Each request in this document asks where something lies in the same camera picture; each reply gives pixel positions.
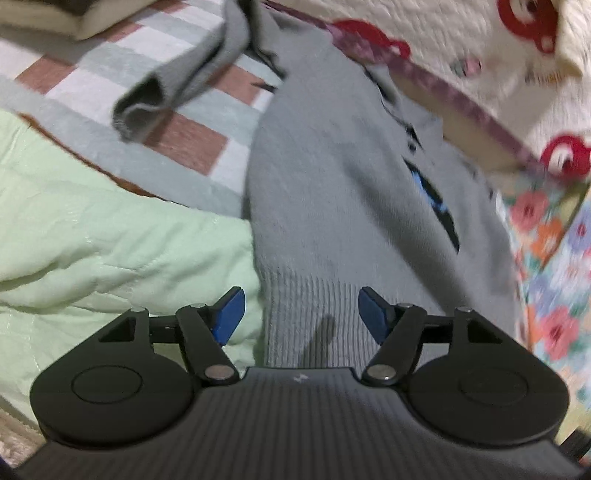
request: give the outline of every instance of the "circular pad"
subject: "circular pad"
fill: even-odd
[[[469,399],[492,407],[508,407],[527,395],[522,376],[502,368],[478,368],[460,380],[460,390]]]
[[[72,382],[72,390],[81,400],[90,403],[117,403],[135,395],[142,386],[142,377],[127,367],[93,367]]]
[[[450,354],[423,365],[408,384],[413,409],[471,445],[508,447],[552,435],[569,405],[566,386],[533,355],[514,352]]]
[[[43,433],[60,443],[109,448],[139,442],[172,426],[193,399],[187,372],[153,352],[111,358],[111,365],[76,360],[62,357],[31,389]]]

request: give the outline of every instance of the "pink flower print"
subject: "pink flower print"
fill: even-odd
[[[544,347],[550,360],[560,360],[569,352],[570,344],[579,336],[579,323],[569,315],[567,307],[558,307],[540,320]]]
[[[549,205],[544,192],[522,193],[511,207],[511,221],[519,231],[529,232],[542,220]]]

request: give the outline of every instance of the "white blanket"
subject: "white blanket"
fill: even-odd
[[[281,3],[336,25],[361,19],[379,27],[345,24],[399,55],[388,63],[401,88],[440,114],[446,137],[485,170],[525,163],[589,176],[588,0],[557,0],[560,16],[551,0]]]

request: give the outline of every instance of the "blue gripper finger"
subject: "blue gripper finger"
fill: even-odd
[[[363,323],[376,343],[381,345],[390,333],[388,309],[391,305],[370,287],[359,290],[358,305]]]
[[[216,342],[224,346],[230,340],[234,330],[244,317],[246,296],[240,287],[232,287],[211,308],[213,315],[212,334]]]

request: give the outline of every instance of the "checkered blanket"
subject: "checkered blanket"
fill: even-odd
[[[222,0],[159,0],[86,41],[0,27],[0,106],[33,116],[61,143],[160,198],[241,214],[249,146],[277,85],[243,55],[143,145],[111,127],[115,102],[158,65],[222,25]]]

